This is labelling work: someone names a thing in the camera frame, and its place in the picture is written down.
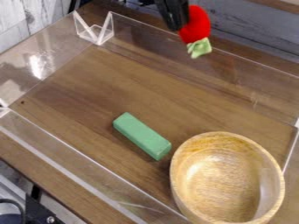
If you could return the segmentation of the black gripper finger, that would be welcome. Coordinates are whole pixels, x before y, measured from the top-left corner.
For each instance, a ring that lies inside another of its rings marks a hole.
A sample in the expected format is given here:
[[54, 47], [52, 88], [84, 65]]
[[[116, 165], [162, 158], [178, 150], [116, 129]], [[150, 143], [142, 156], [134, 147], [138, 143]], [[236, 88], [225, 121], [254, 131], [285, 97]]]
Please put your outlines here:
[[188, 0], [153, 0], [170, 31], [178, 31], [189, 20]]

